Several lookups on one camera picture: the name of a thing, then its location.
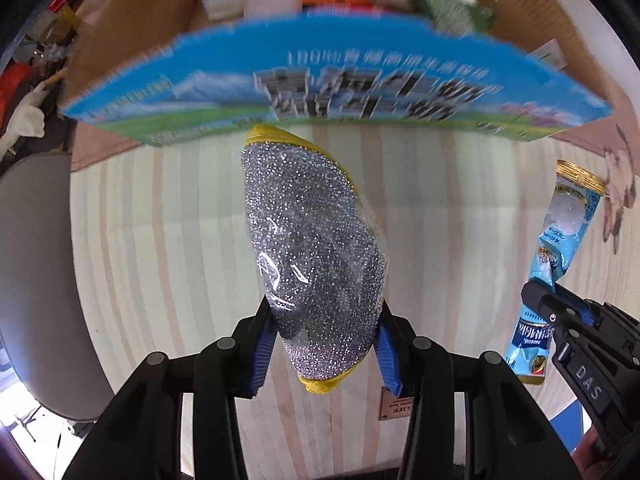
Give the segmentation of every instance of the gray chair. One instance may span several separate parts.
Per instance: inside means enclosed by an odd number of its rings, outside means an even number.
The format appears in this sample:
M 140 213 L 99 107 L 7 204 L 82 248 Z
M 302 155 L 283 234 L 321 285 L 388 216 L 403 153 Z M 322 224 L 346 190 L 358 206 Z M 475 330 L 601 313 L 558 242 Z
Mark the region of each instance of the gray chair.
M 45 408 L 95 420 L 113 398 L 78 297 L 68 153 L 25 158 L 0 178 L 0 334 Z

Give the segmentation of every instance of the blue coffee packaging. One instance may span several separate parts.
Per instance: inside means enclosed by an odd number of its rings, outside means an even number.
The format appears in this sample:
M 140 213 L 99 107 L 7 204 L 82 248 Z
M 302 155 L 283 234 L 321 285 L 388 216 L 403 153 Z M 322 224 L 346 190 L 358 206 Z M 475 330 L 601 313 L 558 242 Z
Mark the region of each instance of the blue coffee packaging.
M 529 279 L 538 278 L 554 288 L 569 268 L 604 190 L 600 177 L 575 164 L 558 160 L 556 187 L 538 237 Z M 505 361 L 521 382 L 543 383 L 552 336 L 553 327 L 522 304 L 505 355 Z

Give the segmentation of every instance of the brown box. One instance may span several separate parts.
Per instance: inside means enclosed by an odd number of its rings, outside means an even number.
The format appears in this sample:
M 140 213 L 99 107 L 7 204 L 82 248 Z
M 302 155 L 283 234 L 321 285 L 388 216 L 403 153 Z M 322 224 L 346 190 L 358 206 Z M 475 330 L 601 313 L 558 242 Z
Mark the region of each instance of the brown box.
M 604 97 L 606 85 L 599 65 L 557 0 L 478 0 L 495 11 L 490 33 L 498 40 L 533 52 L 556 40 L 566 60 L 563 69 L 575 80 Z
M 74 49 L 65 99 L 187 32 L 200 0 L 111 0 Z
M 492 34 L 527 52 L 556 40 L 566 72 L 605 96 L 601 72 L 556 0 L 478 0 L 495 9 Z M 76 97 L 115 70 L 208 22 L 200 0 L 110 0 L 76 44 L 65 100 Z

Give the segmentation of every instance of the wooden table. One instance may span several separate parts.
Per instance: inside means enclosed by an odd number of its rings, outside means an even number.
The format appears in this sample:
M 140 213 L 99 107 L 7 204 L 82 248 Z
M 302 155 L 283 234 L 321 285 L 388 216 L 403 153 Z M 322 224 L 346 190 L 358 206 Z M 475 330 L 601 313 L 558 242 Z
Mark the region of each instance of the wooden table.
M 385 295 L 393 313 L 407 317 L 418 334 L 471 356 L 504 352 L 513 334 L 556 159 L 606 174 L 602 157 L 553 139 L 518 143 L 370 125 L 292 132 L 329 151 L 377 215 L 388 245 Z M 238 133 L 145 146 L 72 175 L 78 288 L 114 389 L 149 352 L 199 352 L 255 312 L 262 289 L 244 220 L 243 141 Z M 614 256 L 602 241 L 603 209 L 562 282 L 638 316 L 631 284 L 640 269 L 633 229 L 640 214 L 625 211 Z M 257 399 L 237 402 L 250 477 L 317 478 L 398 465 L 408 419 L 378 421 L 381 387 L 370 352 L 329 395 L 308 394 L 276 343 Z M 530 390 L 549 417 L 573 399 L 554 368 Z M 191 406 L 187 398 L 186 471 L 193 464 Z M 463 418 L 456 436 L 462 462 Z

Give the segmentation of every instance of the plastic wrap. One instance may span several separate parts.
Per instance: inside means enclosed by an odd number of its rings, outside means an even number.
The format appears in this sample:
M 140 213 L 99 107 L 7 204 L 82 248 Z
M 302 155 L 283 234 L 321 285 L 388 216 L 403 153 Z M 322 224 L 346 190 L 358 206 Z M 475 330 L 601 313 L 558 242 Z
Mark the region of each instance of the plastic wrap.
M 529 279 L 551 287 L 564 276 L 595 214 L 604 182 L 565 160 L 556 165 L 556 187 L 545 216 Z M 524 383 L 542 384 L 553 328 L 525 305 L 507 348 L 505 361 Z
M 311 142 L 256 126 L 242 152 L 246 218 L 284 348 L 325 393 L 372 346 L 387 257 L 353 182 Z

